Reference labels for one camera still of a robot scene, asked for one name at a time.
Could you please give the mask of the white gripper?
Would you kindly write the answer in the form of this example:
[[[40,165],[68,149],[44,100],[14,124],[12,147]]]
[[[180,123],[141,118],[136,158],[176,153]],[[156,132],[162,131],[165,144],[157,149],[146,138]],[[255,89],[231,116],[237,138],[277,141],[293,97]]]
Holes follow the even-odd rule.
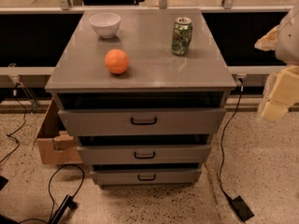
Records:
[[[289,108],[299,102],[299,66],[288,65],[278,73],[270,74],[263,98],[259,117],[268,122],[281,120]]]

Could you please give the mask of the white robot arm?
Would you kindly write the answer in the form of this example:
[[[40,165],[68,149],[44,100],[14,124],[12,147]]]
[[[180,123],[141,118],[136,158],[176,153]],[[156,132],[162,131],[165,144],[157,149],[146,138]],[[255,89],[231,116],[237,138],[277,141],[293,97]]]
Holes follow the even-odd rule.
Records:
[[[276,58],[287,64],[279,72],[270,74],[264,85],[257,122],[270,126],[280,121],[289,108],[299,102],[299,3],[279,25],[258,39],[254,48],[273,50]]]

